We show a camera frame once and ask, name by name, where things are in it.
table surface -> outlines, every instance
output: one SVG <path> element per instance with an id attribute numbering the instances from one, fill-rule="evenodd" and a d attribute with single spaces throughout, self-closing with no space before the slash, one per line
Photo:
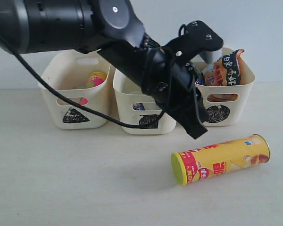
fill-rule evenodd
<path id="1" fill-rule="evenodd" d="M 172 152 L 254 133 L 267 164 L 177 184 Z M 126 225 L 283 226 L 283 83 L 256 83 L 239 123 L 198 140 L 61 130 L 39 90 L 0 90 L 0 226 Z"/>

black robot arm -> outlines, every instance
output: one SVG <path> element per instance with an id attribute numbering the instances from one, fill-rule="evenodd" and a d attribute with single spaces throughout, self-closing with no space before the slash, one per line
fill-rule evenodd
<path id="1" fill-rule="evenodd" d="M 202 21 L 182 30 L 160 46 L 129 0 L 0 0 L 0 35 L 18 53 L 97 51 L 196 139 L 207 131 L 207 113 L 189 61 L 211 63 L 223 40 Z"/>

yellow chip can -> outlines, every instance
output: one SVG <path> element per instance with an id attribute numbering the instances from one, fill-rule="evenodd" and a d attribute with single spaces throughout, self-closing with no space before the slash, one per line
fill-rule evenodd
<path id="1" fill-rule="evenodd" d="M 182 186 L 266 163 L 269 159 L 269 146 L 257 134 L 171 155 L 173 173 Z"/>

screw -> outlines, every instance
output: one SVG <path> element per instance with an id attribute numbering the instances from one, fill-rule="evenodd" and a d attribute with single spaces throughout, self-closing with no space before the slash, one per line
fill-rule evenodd
<path id="1" fill-rule="evenodd" d="M 178 52 L 176 53 L 176 56 L 177 56 L 177 57 L 180 57 L 182 54 L 183 54 L 182 51 L 178 51 Z"/>
<path id="2" fill-rule="evenodd" d="M 112 9 L 113 9 L 113 12 L 115 12 L 115 13 L 118 12 L 118 8 L 116 6 L 114 6 Z"/>
<path id="3" fill-rule="evenodd" d="M 212 35 L 210 35 L 210 34 L 207 34 L 206 38 L 207 38 L 207 40 L 212 40 L 213 39 Z"/>

can lid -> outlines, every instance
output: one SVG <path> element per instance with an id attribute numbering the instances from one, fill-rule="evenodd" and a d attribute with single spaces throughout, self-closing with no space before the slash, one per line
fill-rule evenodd
<path id="1" fill-rule="evenodd" d="M 172 153 L 171 164 L 174 176 L 176 177 L 178 183 L 182 186 L 185 186 L 187 184 L 187 173 L 179 153 Z"/>

